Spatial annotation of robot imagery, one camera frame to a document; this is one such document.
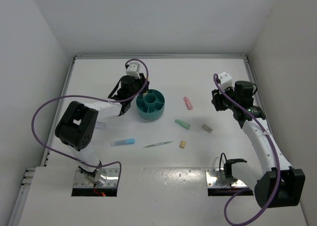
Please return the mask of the grey beige eraser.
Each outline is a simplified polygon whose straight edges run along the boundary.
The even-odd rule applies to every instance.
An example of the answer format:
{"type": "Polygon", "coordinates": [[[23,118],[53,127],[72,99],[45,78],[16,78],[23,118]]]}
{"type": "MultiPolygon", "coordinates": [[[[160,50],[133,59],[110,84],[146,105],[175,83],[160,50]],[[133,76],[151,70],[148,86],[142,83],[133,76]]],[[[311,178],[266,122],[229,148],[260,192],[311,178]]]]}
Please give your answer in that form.
{"type": "Polygon", "coordinates": [[[209,126],[206,125],[206,124],[203,124],[203,125],[202,125],[202,128],[203,128],[205,131],[207,131],[208,133],[211,133],[211,132],[212,132],[212,128],[209,127],[209,126]]]}

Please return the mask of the pink highlighter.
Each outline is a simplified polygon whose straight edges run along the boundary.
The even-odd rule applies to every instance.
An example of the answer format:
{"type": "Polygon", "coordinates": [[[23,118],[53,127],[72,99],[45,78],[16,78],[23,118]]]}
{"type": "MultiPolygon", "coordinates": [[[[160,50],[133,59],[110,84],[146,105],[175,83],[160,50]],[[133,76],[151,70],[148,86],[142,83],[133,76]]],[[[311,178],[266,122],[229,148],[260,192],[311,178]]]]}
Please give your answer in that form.
{"type": "Polygon", "coordinates": [[[193,106],[192,106],[190,100],[188,99],[188,97],[184,97],[183,100],[184,100],[184,103],[185,103],[187,109],[188,109],[188,110],[192,110],[192,109],[193,109],[193,106]]]}

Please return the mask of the green highlighter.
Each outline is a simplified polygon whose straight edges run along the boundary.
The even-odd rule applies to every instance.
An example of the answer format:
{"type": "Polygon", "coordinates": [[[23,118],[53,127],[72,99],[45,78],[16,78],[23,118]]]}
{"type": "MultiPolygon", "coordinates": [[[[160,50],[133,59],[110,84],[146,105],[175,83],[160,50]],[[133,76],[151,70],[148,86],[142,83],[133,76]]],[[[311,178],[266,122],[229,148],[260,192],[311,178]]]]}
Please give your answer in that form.
{"type": "Polygon", "coordinates": [[[185,129],[190,129],[191,125],[183,120],[176,119],[175,123],[178,124],[179,126],[185,128],[185,129]]]}

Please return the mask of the blue capped glue stick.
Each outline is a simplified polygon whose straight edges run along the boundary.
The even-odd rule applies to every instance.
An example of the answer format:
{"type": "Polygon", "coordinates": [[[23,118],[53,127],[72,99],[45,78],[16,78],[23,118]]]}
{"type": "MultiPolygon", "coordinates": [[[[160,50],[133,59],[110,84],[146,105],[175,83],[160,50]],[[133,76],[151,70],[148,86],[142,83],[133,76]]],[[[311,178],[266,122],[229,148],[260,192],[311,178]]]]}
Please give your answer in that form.
{"type": "Polygon", "coordinates": [[[135,143],[135,139],[134,138],[129,138],[129,139],[112,141],[110,145],[112,147],[115,147],[115,146],[131,145],[131,144],[134,144],[134,143],[135,143]]]}

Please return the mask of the green thin pen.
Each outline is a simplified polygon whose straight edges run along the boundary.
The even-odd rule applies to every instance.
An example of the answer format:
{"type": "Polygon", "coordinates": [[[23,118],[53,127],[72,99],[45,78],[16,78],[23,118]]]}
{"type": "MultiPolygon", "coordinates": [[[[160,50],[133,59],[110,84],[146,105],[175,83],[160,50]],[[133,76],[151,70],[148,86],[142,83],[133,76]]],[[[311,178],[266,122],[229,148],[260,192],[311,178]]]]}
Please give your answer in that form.
{"type": "Polygon", "coordinates": [[[143,148],[157,147],[157,146],[162,146],[162,145],[170,144],[170,143],[173,143],[173,141],[165,141],[165,142],[155,143],[155,144],[144,146],[143,148]]]}

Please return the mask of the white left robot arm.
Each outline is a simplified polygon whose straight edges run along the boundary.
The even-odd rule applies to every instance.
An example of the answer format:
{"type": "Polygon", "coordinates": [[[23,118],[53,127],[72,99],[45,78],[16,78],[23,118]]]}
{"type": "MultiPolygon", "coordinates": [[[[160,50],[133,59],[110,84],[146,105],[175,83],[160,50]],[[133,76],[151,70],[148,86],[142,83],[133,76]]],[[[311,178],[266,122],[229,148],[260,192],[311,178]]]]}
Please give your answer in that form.
{"type": "Polygon", "coordinates": [[[139,93],[148,91],[149,82],[144,74],[127,74],[109,94],[105,102],[83,104],[72,101],[55,129],[55,136],[67,145],[80,161],[82,173],[94,177],[101,161],[88,145],[92,140],[96,123],[108,117],[124,115],[131,107],[131,102],[139,93]]]}

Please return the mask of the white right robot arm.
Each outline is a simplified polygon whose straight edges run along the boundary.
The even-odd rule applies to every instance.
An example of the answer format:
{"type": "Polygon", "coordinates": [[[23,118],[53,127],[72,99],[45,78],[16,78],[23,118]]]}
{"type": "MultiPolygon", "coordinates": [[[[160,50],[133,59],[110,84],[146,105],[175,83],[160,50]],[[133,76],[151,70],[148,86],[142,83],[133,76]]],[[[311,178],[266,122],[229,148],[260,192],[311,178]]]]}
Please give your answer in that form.
{"type": "Polygon", "coordinates": [[[254,105],[255,84],[249,81],[215,81],[212,104],[216,111],[231,110],[234,119],[248,136],[261,165],[253,171],[245,159],[228,159],[223,166],[226,178],[239,178],[253,190],[262,208],[297,206],[305,183],[305,174],[284,157],[267,125],[264,111],[254,105]]]}

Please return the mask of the teal round divided organizer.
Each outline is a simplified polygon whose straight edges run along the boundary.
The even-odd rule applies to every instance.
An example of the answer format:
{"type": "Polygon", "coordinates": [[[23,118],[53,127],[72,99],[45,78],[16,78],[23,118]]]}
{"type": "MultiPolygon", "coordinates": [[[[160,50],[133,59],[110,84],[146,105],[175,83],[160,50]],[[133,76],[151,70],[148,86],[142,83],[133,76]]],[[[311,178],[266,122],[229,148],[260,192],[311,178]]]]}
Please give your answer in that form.
{"type": "Polygon", "coordinates": [[[160,91],[150,89],[145,97],[143,94],[137,96],[136,105],[141,118],[154,121],[164,112],[165,98],[160,91]]]}

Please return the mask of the tan small eraser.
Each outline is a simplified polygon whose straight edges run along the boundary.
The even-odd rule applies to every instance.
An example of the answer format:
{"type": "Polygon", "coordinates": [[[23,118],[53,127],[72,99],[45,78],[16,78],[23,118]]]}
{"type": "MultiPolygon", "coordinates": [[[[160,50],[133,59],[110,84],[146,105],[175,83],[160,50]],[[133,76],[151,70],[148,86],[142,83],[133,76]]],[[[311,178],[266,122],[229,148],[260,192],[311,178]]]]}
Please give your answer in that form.
{"type": "Polygon", "coordinates": [[[186,145],[186,142],[185,141],[180,141],[180,144],[179,144],[179,147],[184,149],[185,148],[185,145],[186,145]]]}

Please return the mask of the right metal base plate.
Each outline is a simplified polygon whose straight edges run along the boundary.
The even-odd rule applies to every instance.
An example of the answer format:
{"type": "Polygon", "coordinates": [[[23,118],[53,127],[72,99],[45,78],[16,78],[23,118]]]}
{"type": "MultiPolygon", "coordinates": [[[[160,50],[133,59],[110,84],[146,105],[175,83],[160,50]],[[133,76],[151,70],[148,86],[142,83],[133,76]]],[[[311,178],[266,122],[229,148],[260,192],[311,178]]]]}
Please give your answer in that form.
{"type": "Polygon", "coordinates": [[[225,178],[218,168],[205,168],[208,188],[243,188],[247,185],[235,178],[225,178]]]}

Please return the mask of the metal base plate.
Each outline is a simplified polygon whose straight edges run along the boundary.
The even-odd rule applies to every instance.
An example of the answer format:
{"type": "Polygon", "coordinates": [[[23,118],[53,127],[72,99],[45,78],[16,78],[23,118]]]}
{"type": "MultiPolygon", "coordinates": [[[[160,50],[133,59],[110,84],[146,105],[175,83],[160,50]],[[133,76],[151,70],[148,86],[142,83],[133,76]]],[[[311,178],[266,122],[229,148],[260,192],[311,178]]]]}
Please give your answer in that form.
{"type": "Polygon", "coordinates": [[[82,173],[79,169],[75,173],[73,187],[92,189],[97,188],[116,188],[119,179],[119,168],[102,168],[97,170],[94,177],[82,173]]]}
{"type": "Polygon", "coordinates": [[[247,185],[235,178],[225,178],[218,168],[205,168],[208,188],[243,188],[247,185]]]}

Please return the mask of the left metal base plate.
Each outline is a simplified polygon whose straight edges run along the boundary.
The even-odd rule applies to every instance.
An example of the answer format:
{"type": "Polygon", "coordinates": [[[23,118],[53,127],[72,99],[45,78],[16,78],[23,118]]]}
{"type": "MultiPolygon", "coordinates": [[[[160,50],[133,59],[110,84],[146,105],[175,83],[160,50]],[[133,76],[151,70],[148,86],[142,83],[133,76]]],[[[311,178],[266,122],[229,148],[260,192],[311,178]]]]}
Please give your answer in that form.
{"type": "Polygon", "coordinates": [[[116,188],[119,179],[119,168],[102,168],[97,170],[94,177],[82,173],[79,169],[75,173],[73,187],[92,189],[97,188],[116,188]]]}

